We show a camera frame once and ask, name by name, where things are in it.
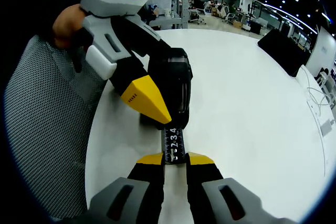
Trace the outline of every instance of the human hand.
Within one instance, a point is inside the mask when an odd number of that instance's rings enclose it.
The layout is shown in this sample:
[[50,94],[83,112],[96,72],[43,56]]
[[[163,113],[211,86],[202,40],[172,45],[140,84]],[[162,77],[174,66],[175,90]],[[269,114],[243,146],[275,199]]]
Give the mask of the human hand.
[[52,27],[56,47],[61,49],[71,47],[76,32],[83,27],[82,22],[85,17],[86,14],[79,4],[65,8],[58,15]]

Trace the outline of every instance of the tape measure blade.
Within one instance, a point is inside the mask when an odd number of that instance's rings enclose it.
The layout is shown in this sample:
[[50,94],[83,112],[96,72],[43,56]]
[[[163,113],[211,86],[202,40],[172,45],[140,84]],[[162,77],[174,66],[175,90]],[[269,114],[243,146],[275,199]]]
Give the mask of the tape measure blade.
[[162,151],[166,164],[181,164],[185,162],[185,149],[181,128],[164,128],[162,130]]

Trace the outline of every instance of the white cable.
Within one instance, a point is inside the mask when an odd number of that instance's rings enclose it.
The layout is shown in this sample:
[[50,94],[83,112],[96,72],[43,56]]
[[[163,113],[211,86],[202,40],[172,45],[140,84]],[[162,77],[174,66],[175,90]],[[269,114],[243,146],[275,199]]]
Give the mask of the white cable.
[[[305,73],[306,76],[307,76],[307,81],[308,81],[308,87],[307,87],[307,90],[308,90],[308,93],[309,93],[309,95],[310,95],[310,98],[313,100],[313,102],[318,106],[318,108],[319,108],[319,116],[321,116],[321,107],[322,107],[322,106],[329,105],[329,103],[328,103],[328,104],[322,104],[322,101],[323,101],[325,98],[328,98],[329,101],[331,101],[331,99],[330,99],[330,97],[329,97],[328,95],[326,95],[325,93],[321,92],[320,90],[317,90],[317,89],[315,89],[315,88],[312,88],[312,87],[310,86],[309,77],[308,77],[308,74],[307,74],[306,70],[305,70],[302,66],[301,66],[300,68],[304,71],[304,73]],[[322,100],[321,100],[320,102],[318,102],[317,99],[315,98],[315,96],[310,92],[311,89],[312,89],[312,90],[315,90],[315,91],[317,91],[317,92],[319,92],[319,93],[321,93],[321,94],[323,94],[323,98],[322,98]]]
[[[325,105],[325,104],[322,104],[322,101],[323,101],[324,98],[327,97],[327,95],[324,94],[324,93],[322,93],[320,90],[317,90],[317,89],[315,89],[315,88],[311,88],[311,87],[310,87],[310,83],[309,83],[309,77],[308,77],[308,74],[307,74],[306,70],[305,70],[302,66],[301,66],[300,68],[305,72],[305,74],[306,74],[306,76],[307,76],[307,80],[308,80],[308,87],[307,87],[307,90],[308,90],[309,95],[310,95],[310,97],[312,98],[313,102],[319,107],[319,111],[320,111],[320,115],[319,115],[319,116],[321,116],[321,106],[322,106],[322,105]],[[310,89],[316,90],[316,91],[318,91],[319,93],[322,93],[322,94],[324,95],[320,103],[317,103],[317,100],[316,100],[316,98],[313,96],[313,94],[310,92]],[[308,104],[308,107],[309,107],[311,113],[313,114],[314,112],[313,112],[312,108],[310,107],[308,101],[307,101],[307,104]],[[326,159],[325,159],[326,157],[325,157],[325,156],[326,156],[326,155],[325,155],[325,153],[324,153],[324,144],[323,144],[323,136],[322,136],[322,133],[321,133],[321,124],[320,124],[320,121],[319,121],[319,119],[318,119],[317,117],[315,117],[315,116],[313,115],[313,118],[314,118],[314,120],[315,120],[315,124],[316,124],[316,126],[317,126],[317,128],[318,128],[319,135],[320,135],[321,146],[322,146],[322,153],[323,153],[323,176],[325,177],[325,171],[326,171]]]

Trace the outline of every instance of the white table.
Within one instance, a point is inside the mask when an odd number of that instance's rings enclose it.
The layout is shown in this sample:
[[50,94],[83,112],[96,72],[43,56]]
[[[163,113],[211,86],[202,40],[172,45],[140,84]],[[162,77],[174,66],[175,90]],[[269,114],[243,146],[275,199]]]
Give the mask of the white table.
[[[258,195],[275,217],[299,221],[309,213],[332,177],[336,129],[323,138],[322,124],[333,119],[323,106],[313,116],[307,77],[284,70],[254,38],[222,31],[161,31],[172,47],[183,47],[193,70],[186,151],[212,158],[223,177],[232,177]],[[148,63],[148,57],[142,59]],[[319,88],[308,73],[310,85]],[[127,177],[142,156],[161,152],[160,132],[139,124],[108,82],[92,124],[86,157],[86,197],[118,177]],[[160,223],[193,223],[186,196],[185,166],[166,166]]]

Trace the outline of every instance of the gray mesh chair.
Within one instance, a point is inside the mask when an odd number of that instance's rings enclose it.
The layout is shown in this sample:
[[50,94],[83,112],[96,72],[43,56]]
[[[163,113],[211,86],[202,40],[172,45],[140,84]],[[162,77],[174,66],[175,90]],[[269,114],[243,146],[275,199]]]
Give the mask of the gray mesh chair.
[[105,81],[85,62],[76,73],[65,50],[33,37],[4,96],[5,126],[17,167],[54,219],[81,214],[91,123]]

